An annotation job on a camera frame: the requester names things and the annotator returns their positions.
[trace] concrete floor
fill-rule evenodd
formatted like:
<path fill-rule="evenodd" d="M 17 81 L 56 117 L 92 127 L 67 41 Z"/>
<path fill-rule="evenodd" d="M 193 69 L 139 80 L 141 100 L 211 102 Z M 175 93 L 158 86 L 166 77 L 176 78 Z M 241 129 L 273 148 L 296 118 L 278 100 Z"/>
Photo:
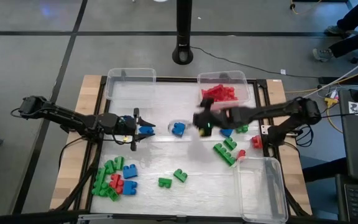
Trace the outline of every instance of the concrete floor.
<path fill-rule="evenodd" d="M 0 0 L 0 30 L 71 31 L 81 0 Z M 306 15 L 296 16 L 289 1 L 194 0 L 192 29 L 198 31 L 322 32 L 348 11 L 344 3 L 321 3 Z M 312 4 L 297 3 L 298 11 Z M 80 31 L 173 31 L 175 1 L 93 0 L 86 5 Z M 39 128 L 39 120 L 13 118 L 9 112 L 29 95 L 49 97 L 62 65 L 69 36 L 0 36 L 0 215 L 11 211 L 26 162 Z M 310 77 L 336 76 L 354 65 L 351 54 L 329 63 L 313 60 L 311 49 L 328 47 L 335 37 L 218 37 L 196 36 L 191 44 L 212 54 L 279 72 Z M 174 36 L 80 36 L 75 39 L 57 103 L 74 109 L 84 75 L 106 75 L 114 67 L 150 67 L 158 76 L 195 77 L 202 72 L 241 70 L 248 78 L 282 79 L 287 91 L 315 88 L 312 78 L 272 75 L 212 58 L 193 49 L 194 61 L 177 65 L 171 60 Z M 302 94 L 288 94 L 291 99 Z M 317 95 L 312 99 L 324 108 Z M 340 127 L 340 119 L 333 118 Z M 342 135 L 322 121 L 314 128 L 311 147 L 301 155 L 318 161 L 344 156 Z M 49 126 L 23 212 L 47 211 L 57 176 L 58 155 L 67 134 Z"/>

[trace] blue lego brick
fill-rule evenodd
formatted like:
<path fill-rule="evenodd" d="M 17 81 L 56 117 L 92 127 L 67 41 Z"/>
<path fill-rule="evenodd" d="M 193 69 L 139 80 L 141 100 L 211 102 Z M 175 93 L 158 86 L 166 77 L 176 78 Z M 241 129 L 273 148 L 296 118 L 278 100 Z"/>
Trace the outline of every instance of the blue lego brick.
<path fill-rule="evenodd" d="M 124 190 L 122 191 L 123 195 L 135 195 L 137 182 L 131 180 L 124 181 Z"/>
<path fill-rule="evenodd" d="M 141 134 L 153 134 L 154 130 L 152 127 L 146 127 L 146 126 L 142 126 L 139 128 L 139 132 Z"/>
<path fill-rule="evenodd" d="M 177 122 L 177 123 L 173 124 L 172 134 L 182 137 L 183 133 L 185 132 L 185 127 L 186 126 L 183 123 Z"/>
<path fill-rule="evenodd" d="M 221 129 L 220 133 L 224 136 L 224 137 L 230 137 L 231 133 L 233 132 L 233 129 Z"/>
<path fill-rule="evenodd" d="M 136 169 L 135 164 L 131 164 L 129 167 L 124 166 L 122 175 L 124 176 L 125 179 L 131 178 L 131 177 L 137 177 L 137 169 Z"/>

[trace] clear plastic bin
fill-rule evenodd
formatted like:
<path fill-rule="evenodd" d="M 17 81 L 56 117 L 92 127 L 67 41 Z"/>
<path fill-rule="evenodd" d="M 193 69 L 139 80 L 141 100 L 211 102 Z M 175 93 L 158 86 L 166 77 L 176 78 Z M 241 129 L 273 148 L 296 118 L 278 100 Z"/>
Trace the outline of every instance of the clear plastic bin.
<path fill-rule="evenodd" d="M 270 157 L 242 157 L 234 169 L 241 217 L 247 222 L 285 223 L 288 210 L 280 163 Z"/>
<path fill-rule="evenodd" d="M 154 99 L 155 80 L 152 68 L 113 68 L 108 73 L 104 95 L 128 107 L 148 107 Z"/>
<path fill-rule="evenodd" d="M 216 85 L 233 87 L 237 100 L 215 102 L 212 109 L 217 110 L 229 106 L 239 106 L 249 101 L 249 89 L 246 76 L 241 71 L 208 72 L 201 73 L 197 77 L 200 86 L 200 100 L 203 99 L 202 90 L 209 90 Z"/>

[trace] green lego brick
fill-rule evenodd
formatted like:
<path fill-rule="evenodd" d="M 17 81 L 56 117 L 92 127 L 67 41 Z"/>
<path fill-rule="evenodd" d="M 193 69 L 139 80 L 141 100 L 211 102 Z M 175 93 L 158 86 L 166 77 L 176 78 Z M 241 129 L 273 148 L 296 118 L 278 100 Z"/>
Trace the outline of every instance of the green lego brick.
<path fill-rule="evenodd" d="M 96 181 L 93 183 L 92 194 L 99 195 L 102 184 L 104 183 L 104 178 L 106 177 L 106 168 L 100 168 L 98 174 L 96 175 Z"/>
<path fill-rule="evenodd" d="M 158 178 L 158 186 L 171 188 L 171 185 L 172 185 L 172 179 L 161 178 L 161 177 Z"/>
<path fill-rule="evenodd" d="M 113 174 L 116 172 L 116 167 L 114 166 L 114 162 L 109 160 L 104 164 L 106 168 L 106 174 Z"/>
<path fill-rule="evenodd" d="M 107 196 L 113 201 L 116 202 L 119 200 L 119 194 L 117 194 L 116 190 L 112 189 L 111 187 L 107 188 Z"/>
<path fill-rule="evenodd" d="M 173 175 L 178 178 L 180 181 L 182 181 L 183 183 L 186 181 L 187 179 L 187 173 L 182 172 L 181 169 L 177 169 Z"/>
<path fill-rule="evenodd" d="M 232 166 L 236 159 L 231 156 L 230 152 L 227 152 L 225 148 L 222 147 L 221 143 L 217 143 L 214 146 L 214 150 L 224 159 L 224 161 L 229 164 L 229 166 Z"/>
<path fill-rule="evenodd" d="M 236 133 L 246 133 L 248 131 L 248 124 L 236 129 Z"/>
<path fill-rule="evenodd" d="M 236 148 L 237 143 L 235 141 L 233 141 L 232 138 L 227 138 L 223 141 L 223 143 L 229 148 L 229 150 L 233 150 Z"/>
<path fill-rule="evenodd" d="M 124 167 L 124 158 L 122 156 L 116 157 L 114 159 L 114 162 L 116 170 L 122 170 L 122 168 Z"/>

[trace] sneaker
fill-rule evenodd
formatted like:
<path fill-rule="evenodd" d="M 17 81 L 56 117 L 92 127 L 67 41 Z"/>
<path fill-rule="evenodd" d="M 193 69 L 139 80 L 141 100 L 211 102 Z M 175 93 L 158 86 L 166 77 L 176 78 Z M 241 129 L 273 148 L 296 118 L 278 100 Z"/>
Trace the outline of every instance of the sneaker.
<path fill-rule="evenodd" d="M 320 62 L 327 62 L 329 61 L 329 59 L 331 59 L 334 56 L 334 54 L 331 51 L 331 49 L 326 49 L 326 50 L 313 49 L 313 56 L 316 60 L 319 60 Z"/>
<path fill-rule="evenodd" d="M 346 34 L 346 31 L 342 30 L 338 26 L 329 26 L 326 30 L 324 30 L 324 32 L 329 32 L 331 34 Z"/>

